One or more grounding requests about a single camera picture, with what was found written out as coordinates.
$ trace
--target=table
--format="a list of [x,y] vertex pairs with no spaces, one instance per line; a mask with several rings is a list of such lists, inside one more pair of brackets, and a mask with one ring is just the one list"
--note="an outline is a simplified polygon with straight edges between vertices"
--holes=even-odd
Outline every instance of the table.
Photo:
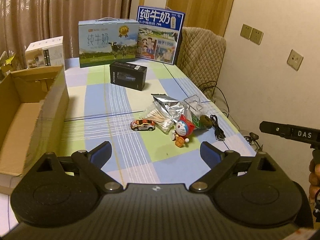
[[[110,83],[108,65],[79,68],[78,59],[66,60],[66,81],[70,97],[60,144],[60,156],[81,149],[91,150],[103,141],[112,144],[112,157],[102,170],[121,183],[185,183],[189,185],[209,171],[199,148],[208,141],[218,149],[254,156],[255,152],[226,116],[174,65],[139,59],[134,64],[148,67],[143,91]],[[132,131],[130,122],[142,117],[153,102],[151,94],[167,94],[177,100],[198,95],[208,114],[218,116],[226,135],[217,141],[214,129],[196,130],[187,146],[178,148],[160,129]],[[15,225],[8,204],[0,194],[0,235]]]

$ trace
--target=wooden door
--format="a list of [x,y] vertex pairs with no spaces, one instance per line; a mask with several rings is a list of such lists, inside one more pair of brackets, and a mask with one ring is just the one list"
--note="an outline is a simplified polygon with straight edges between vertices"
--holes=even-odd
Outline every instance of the wooden door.
[[167,0],[166,6],[186,13],[184,26],[201,27],[223,36],[233,0]]

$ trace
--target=open cardboard box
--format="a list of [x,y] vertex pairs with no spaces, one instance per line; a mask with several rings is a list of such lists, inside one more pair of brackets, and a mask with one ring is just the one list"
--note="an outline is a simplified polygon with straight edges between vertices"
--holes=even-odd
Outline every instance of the open cardboard box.
[[63,66],[11,72],[0,83],[0,193],[45,152],[58,153],[69,102]]

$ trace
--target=wall socket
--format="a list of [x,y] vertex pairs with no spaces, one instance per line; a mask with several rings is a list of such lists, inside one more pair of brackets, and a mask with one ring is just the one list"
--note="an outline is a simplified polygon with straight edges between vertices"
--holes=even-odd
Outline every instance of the wall socket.
[[261,41],[262,41],[262,37],[263,37],[263,32],[259,31],[255,28],[252,29],[252,33],[250,36],[250,41],[252,41],[255,44],[260,45]]
[[242,25],[240,36],[244,37],[248,40],[248,39],[250,39],[251,31],[252,31],[252,27],[244,24],[244,25]]
[[298,71],[302,60],[303,60],[303,56],[301,56],[298,52],[295,52],[292,49],[288,57],[287,64],[292,68],[294,68],[296,71]]

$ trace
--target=ribbed black surface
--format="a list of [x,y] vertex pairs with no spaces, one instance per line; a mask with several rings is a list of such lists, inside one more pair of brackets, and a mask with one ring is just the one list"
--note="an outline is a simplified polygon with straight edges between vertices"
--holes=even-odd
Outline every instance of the ribbed black surface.
[[296,229],[247,228],[223,217],[208,196],[190,193],[183,184],[159,185],[158,191],[153,187],[129,184],[122,193],[106,195],[91,215],[75,224],[46,229],[21,223],[3,239],[279,240]]

